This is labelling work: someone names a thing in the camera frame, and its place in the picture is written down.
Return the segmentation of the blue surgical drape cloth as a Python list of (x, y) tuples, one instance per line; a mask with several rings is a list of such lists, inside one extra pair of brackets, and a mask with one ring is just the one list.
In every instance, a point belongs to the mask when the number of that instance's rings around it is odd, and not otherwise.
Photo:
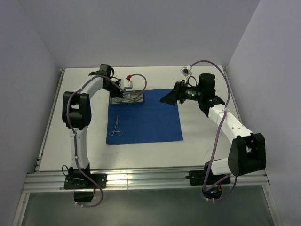
[(123, 145), (182, 141), (182, 129), (178, 106), (160, 102), (169, 89), (146, 90), (143, 102), (109, 104), (107, 132), (115, 129), (116, 120), (123, 132), (107, 135), (106, 144)]

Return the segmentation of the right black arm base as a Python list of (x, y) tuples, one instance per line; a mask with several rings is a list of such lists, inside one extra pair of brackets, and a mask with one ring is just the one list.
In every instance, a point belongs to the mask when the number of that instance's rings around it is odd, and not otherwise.
[[(185, 178), (190, 181), (191, 186), (203, 185), (207, 169), (208, 169), (208, 164), (206, 164), (202, 170), (191, 170), (189, 171), (189, 174)], [(214, 175), (212, 171), (210, 171), (206, 184), (213, 185), (215, 182), (221, 180), (225, 176), (226, 174)]]

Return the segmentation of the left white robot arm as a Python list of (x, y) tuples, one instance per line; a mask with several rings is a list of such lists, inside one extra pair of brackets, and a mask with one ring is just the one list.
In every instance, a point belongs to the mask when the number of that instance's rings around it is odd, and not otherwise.
[(90, 99), (104, 89), (122, 94), (120, 80), (113, 81), (114, 69), (101, 64), (99, 70), (91, 72), (87, 81), (74, 91), (63, 94), (62, 120), (71, 138), (71, 165), (67, 167), (64, 189), (89, 188), (95, 185), (87, 156), (87, 129), (92, 120)]

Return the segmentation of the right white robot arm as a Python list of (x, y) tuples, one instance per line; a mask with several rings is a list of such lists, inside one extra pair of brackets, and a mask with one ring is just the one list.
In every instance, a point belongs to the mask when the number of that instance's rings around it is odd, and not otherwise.
[(197, 101), (200, 110), (214, 121), (230, 141), (227, 158), (214, 160), (208, 165), (210, 175), (241, 176), (264, 170), (266, 167), (265, 138), (261, 133), (253, 133), (246, 128), (230, 111), (225, 102), (216, 95), (215, 75), (203, 73), (197, 86), (190, 87), (178, 81), (171, 92), (160, 102), (175, 106), (185, 100)]

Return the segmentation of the metal instrument tray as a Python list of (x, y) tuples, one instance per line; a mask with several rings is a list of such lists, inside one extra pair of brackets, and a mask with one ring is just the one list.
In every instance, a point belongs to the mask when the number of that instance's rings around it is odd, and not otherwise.
[(144, 101), (144, 96), (140, 90), (135, 90), (128, 93), (121, 92), (120, 96), (110, 97), (109, 100), (112, 105), (139, 104)]

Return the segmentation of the steel needle holder forceps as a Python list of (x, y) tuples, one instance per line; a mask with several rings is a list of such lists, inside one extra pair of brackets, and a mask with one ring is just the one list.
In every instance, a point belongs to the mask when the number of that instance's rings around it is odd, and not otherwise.
[(122, 136), (123, 135), (123, 131), (121, 131), (119, 129), (119, 116), (117, 115), (116, 117), (116, 121), (115, 121), (115, 127), (112, 131), (109, 132), (109, 136), (112, 137), (114, 136), (115, 134), (118, 134), (119, 136)]

